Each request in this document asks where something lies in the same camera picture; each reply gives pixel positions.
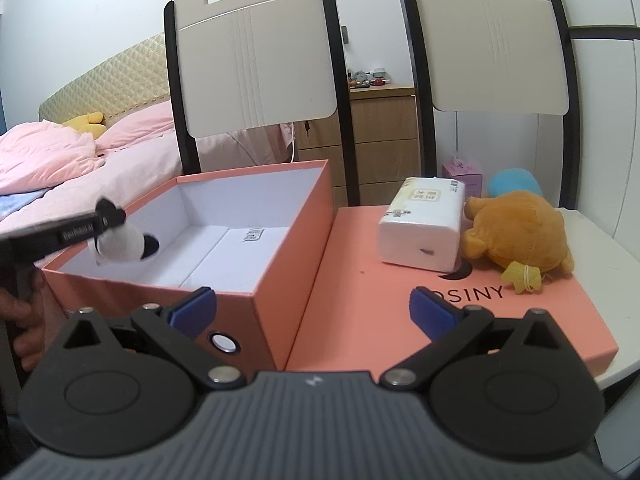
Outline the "person's left hand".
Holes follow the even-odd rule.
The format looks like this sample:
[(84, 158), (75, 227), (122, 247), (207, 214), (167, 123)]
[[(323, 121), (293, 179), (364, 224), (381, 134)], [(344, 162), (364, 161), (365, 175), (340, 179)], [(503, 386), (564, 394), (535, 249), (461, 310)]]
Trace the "person's left hand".
[(14, 323), (21, 330), (14, 339), (12, 348), (26, 372), (37, 366), (46, 346), (43, 289), (44, 278), (40, 271), (32, 274), (32, 294), (29, 300), (17, 299), (1, 289), (1, 319)]

